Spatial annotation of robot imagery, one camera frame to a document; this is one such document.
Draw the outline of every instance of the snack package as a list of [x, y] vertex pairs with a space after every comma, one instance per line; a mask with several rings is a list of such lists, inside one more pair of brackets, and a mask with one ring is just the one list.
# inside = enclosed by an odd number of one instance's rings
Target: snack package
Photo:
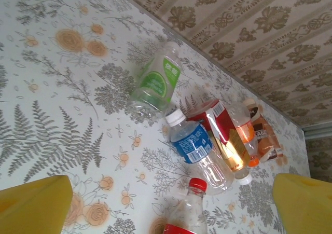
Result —
[[255, 100], [248, 98], [243, 102], [243, 104], [250, 111], [251, 121], [258, 140], [258, 153], [260, 155], [260, 161], [264, 162], [276, 157], [282, 157], [283, 152], [278, 139], [275, 136], [274, 130], [261, 114]]

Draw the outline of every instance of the floral tablecloth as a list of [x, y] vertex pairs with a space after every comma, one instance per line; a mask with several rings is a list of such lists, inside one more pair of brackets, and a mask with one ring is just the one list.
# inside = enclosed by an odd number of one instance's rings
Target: floral tablecloth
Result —
[[[73, 200], [62, 233], [162, 233], [190, 174], [163, 120], [126, 110], [140, 67], [165, 41], [183, 62], [172, 102], [255, 97], [127, 0], [1, 0], [0, 189], [66, 174]], [[209, 233], [284, 233], [277, 173], [309, 176], [303, 132], [257, 99], [284, 159], [204, 198]]]

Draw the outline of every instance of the red bottle cap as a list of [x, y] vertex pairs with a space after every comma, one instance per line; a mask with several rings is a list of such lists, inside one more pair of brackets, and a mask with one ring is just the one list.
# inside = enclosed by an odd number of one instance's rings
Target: red bottle cap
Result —
[[189, 187], [197, 188], [204, 192], [206, 191], [207, 186], [207, 183], [200, 178], [192, 178], [189, 182]]

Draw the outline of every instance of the bottle cap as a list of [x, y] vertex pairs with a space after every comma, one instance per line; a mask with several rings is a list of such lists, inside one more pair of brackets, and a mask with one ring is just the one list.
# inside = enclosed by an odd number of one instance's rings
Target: bottle cap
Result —
[[255, 158], [249, 161], [248, 167], [252, 168], [259, 165], [259, 159]]
[[253, 98], [247, 98], [246, 100], [244, 100], [242, 102], [245, 106], [248, 106], [248, 105], [251, 105], [251, 104], [256, 104], [256, 101], [255, 99]]
[[178, 44], [176, 42], [173, 42], [173, 41], [166, 42], [164, 47], [170, 47], [172, 49], [175, 49], [176, 51], [179, 50]]
[[244, 186], [244, 185], [248, 185], [250, 184], [250, 182], [253, 180], [253, 177], [251, 176], [251, 174], [249, 173], [246, 177], [244, 178], [240, 178], [237, 179], [237, 181], [240, 183], [240, 185]]
[[200, 178], [192, 178], [189, 181], [189, 187], [197, 188], [205, 192], [208, 185], [204, 180]]
[[177, 109], [165, 117], [167, 123], [173, 127], [186, 119], [186, 116], [182, 113], [181, 109]]

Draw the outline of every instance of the water bottle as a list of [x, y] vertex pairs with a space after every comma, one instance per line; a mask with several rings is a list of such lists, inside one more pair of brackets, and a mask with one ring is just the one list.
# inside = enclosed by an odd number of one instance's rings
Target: water bottle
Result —
[[203, 214], [203, 196], [206, 182], [192, 178], [187, 197], [171, 213], [163, 234], [207, 234], [208, 226]]
[[234, 175], [213, 149], [203, 125], [195, 121], [186, 121], [180, 109], [166, 116], [166, 121], [171, 126], [170, 141], [189, 165], [191, 175], [207, 182], [206, 194], [216, 195], [228, 189]]
[[233, 103], [227, 107], [227, 112], [249, 155], [249, 167], [259, 165], [258, 142], [251, 122], [250, 112], [243, 103]]
[[145, 65], [129, 97], [129, 111], [151, 120], [164, 116], [181, 73], [178, 49], [177, 43], [167, 42]]

